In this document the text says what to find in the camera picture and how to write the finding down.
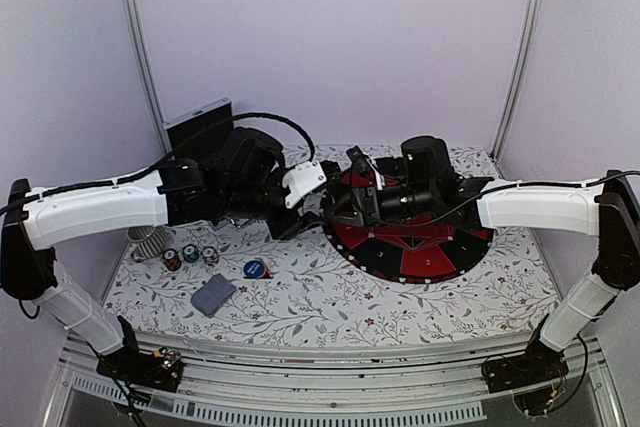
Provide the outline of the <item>blue small blind button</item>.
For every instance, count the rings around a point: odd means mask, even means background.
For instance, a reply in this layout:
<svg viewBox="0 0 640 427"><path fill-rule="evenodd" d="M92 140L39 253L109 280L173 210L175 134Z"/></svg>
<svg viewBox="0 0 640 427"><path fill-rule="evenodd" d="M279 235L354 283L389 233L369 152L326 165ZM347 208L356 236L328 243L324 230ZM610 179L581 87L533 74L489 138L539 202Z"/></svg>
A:
<svg viewBox="0 0 640 427"><path fill-rule="evenodd" d="M248 279L261 279L267 274L267 268L262 261L252 260L244 265L243 273Z"/></svg>

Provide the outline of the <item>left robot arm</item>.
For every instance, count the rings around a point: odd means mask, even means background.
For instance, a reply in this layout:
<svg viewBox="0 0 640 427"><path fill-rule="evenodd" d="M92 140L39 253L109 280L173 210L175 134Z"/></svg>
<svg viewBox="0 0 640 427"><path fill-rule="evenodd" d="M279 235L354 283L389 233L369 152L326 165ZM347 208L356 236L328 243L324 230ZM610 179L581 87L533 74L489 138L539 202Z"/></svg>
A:
<svg viewBox="0 0 640 427"><path fill-rule="evenodd" d="M119 179L51 189L19 179L1 229L1 287L82 336L126 380L141 380L149 362L131 325L67 277L55 245L129 227L217 223L228 216L265 220L272 238L287 239L316 223L298 209L332 173L315 159L289 167L276 139L236 127L218 152L201 160L162 160Z"/></svg>

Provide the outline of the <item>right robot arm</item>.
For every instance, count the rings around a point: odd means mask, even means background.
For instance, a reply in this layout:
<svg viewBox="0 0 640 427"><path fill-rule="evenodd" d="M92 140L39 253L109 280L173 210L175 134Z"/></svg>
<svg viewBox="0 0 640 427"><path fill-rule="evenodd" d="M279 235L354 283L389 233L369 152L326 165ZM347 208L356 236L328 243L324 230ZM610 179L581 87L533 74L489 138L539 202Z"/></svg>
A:
<svg viewBox="0 0 640 427"><path fill-rule="evenodd" d="M389 282L333 259L322 304L335 346L452 343L530 333L579 280L597 241L559 230L495 232L475 267L426 284Z"/></svg>

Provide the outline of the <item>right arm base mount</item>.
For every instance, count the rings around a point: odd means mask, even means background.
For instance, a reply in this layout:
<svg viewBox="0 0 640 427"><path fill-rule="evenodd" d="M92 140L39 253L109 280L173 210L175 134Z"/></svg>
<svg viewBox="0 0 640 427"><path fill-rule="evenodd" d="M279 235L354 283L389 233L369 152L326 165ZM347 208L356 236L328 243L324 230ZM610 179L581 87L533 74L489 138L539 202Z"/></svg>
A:
<svg viewBox="0 0 640 427"><path fill-rule="evenodd" d="M481 375L490 393L559 379L568 373L569 368L563 354L547 348L526 350L511 357L488 359L481 365Z"/></svg>

